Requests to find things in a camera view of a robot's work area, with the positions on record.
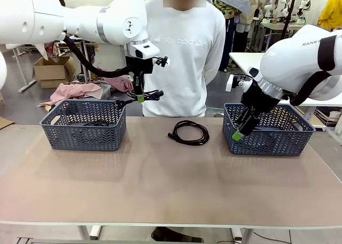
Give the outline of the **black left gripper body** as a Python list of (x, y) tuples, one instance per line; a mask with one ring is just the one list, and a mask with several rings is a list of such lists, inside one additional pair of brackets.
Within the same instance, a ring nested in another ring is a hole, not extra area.
[(127, 67), (133, 73), (151, 74), (153, 71), (153, 59), (140, 59), (135, 57), (126, 57)]

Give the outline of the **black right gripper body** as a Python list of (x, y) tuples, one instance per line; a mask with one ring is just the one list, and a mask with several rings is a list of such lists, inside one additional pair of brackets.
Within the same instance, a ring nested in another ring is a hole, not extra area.
[(268, 113), (278, 105), (279, 100), (264, 93), (260, 87), (253, 82), (243, 93), (241, 103), (247, 108), (254, 110), (256, 113)]

